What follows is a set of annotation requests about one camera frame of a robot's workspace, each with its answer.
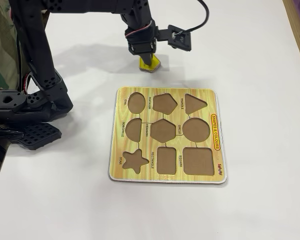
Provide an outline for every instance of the white table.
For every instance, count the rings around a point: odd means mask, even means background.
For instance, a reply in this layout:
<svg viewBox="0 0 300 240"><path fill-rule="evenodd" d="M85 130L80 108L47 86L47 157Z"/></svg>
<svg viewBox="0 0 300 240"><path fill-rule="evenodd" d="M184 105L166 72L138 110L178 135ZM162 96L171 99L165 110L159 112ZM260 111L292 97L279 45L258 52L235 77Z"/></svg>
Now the white table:
<svg viewBox="0 0 300 240"><path fill-rule="evenodd" d="M62 138L9 148L0 173L0 240L300 240L300 53L281 0L206 0L192 51L158 44L163 67L140 72L120 16L52 14L47 35L74 108ZM195 0L151 0L161 29L204 18ZM218 94L228 179L136 184L108 177L121 86Z"/></svg>

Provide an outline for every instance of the black perforated plate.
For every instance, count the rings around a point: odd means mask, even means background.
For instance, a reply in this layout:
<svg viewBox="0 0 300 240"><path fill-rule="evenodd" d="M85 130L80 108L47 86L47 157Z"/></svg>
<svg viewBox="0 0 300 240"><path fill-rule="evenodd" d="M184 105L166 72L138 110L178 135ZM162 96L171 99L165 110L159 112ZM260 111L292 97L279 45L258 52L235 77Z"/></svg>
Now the black perforated plate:
<svg viewBox="0 0 300 240"><path fill-rule="evenodd" d="M28 125L24 128L24 138L17 141L27 149L36 150L60 139L60 130L49 123Z"/></svg>

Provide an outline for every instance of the black cable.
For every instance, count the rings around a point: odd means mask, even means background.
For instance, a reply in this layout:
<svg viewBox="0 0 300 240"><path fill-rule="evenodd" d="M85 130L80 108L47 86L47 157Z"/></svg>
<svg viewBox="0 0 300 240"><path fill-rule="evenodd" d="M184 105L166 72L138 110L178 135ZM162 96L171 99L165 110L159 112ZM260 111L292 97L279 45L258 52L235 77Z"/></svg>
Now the black cable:
<svg viewBox="0 0 300 240"><path fill-rule="evenodd" d="M23 137L23 131L10 128L0 128L0 139L18 140Z"/></svg>
<svg viewBox="0 0 300 240"><path fill-rule="evenodd" d="M192 31L194 31L194 30L197 30L197 29L199 29L199 28L201 28L201 27L203 27L207 22L208 22L208 20L209 20L209 15L210 15L210 11L209 11L209 8L208 8L208 6L205 4L205 2L203 1L203 0L197 0L199 3L201 3L201 5L204 7L204 9L205 9L205 20L203 21L203 23L201 23L200 25L198 25L198 26L195 26L195 27L193 27L193 28L190 28L190 29L188 29L188 30L184 30L184 31L181 31L181 32L178 32L176 35L179 35L179 34L182 34L182 33L190 33L190 32L192 32Z"/></svg>
<svg viewBox="0 0 300 240"><path fill-rule="evenodd" d="M20 53L20 42L19 42L19 37L18 34L16 35L16 50L18 53L18 61L19 61L19 92L22 91L22 66L21 66L21 53Z"/></svg>

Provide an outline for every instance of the hexagon cutout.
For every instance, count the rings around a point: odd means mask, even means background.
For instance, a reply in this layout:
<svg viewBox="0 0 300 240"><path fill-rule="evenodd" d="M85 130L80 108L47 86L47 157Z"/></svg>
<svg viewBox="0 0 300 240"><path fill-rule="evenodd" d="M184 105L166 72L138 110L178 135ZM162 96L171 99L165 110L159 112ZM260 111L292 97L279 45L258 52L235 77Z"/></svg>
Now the hexagon cutout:
<svg viewBox="0 0 300 240"><path fill-rule="evenodd" d="M165 119L156 121L151 124L150 136L164 144L176 137L176 125Z"/></svg>
<svg viewBox="0 0 300 240"><path fill-rule="evenodd" d="M169 93L156 95L153 97L153 110L170 115L177 107L177 102Z"/></svg>

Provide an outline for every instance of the yellow puzzle piece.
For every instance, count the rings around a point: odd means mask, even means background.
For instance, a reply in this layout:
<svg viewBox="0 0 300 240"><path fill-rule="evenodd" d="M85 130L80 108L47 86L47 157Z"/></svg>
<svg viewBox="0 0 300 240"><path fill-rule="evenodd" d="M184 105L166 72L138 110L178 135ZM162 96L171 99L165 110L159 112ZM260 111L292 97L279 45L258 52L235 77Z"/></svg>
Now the yellow puzzle piece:
<svg viewBox="0 0 300 240"><path fill-rule="evenodd" d="M139 68L142 71L154 73L160 67L160 65L161 65L161 62L154 54L152 55L152 63L150 66L145 64L144 61L142 60L142 58L140 57Z"/></svg>

